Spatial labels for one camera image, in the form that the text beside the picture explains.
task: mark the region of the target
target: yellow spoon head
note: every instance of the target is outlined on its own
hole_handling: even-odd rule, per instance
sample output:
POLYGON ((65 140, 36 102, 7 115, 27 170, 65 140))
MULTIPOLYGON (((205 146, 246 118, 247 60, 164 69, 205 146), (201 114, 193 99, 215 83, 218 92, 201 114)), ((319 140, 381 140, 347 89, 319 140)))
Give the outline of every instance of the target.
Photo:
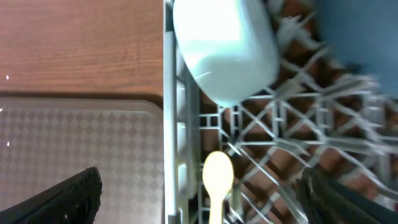
POLYGON ((231 159, 221 151, 210 153, 203 166, 202 179, 211 198, 224 199, 234 180, 231 159))

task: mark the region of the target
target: brown wooden surface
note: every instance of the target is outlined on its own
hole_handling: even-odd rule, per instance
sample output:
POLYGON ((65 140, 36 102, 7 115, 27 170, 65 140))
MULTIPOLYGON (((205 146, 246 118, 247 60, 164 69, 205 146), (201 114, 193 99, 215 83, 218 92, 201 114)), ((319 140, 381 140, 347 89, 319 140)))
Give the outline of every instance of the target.
POLYGON ((0 0, 0 92, 159 104, 162 14, 159 0, 0 0))

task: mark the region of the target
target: white cup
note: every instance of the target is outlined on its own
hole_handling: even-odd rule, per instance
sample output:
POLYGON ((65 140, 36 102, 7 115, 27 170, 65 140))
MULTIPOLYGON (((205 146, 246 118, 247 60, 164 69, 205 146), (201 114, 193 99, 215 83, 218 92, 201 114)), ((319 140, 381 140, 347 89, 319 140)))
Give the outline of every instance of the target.
POLYGON ((277 79, 279 54, 261 0, 175 0, 174 30, 193 78, 230 107, 277 79))

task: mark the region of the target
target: black object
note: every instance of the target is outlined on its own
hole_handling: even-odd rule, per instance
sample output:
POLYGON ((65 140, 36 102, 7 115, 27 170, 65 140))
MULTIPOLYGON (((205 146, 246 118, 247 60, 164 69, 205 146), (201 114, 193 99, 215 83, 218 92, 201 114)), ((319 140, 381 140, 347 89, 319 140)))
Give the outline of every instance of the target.
POLYGON ((102 182, 96 167, 0 212, 2 224, 93 223, 100 207, 102 182))
POLYGON ((319 171, 306 168, 297 182, 297 199, 309 224, 398 223, 398 215, 319 171))
POLYGON ((314 0, 321 39, 346 67, 398 97, 398 1, 314 0))

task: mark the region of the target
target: tray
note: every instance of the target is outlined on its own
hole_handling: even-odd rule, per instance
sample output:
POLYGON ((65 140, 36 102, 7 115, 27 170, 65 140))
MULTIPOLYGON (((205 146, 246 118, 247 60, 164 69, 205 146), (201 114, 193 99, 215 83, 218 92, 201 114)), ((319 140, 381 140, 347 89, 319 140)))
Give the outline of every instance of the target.
POLYGON ((225 223, 306 223, 293 185, 304 167, 394 208, 397 103, 378 93, 371 75, 350 74, 315 40, 308 1, 267 2, 280 79, 232 108, 201 95, 178 52, 173 1, 164 4, 166 222, 207 222, 201 168, 214 150, 239 167, 225 223))
POLYGON ((96 166, 95 223, 163 220, 162 111, 146 101, 0 98, 0 210, 96 166))

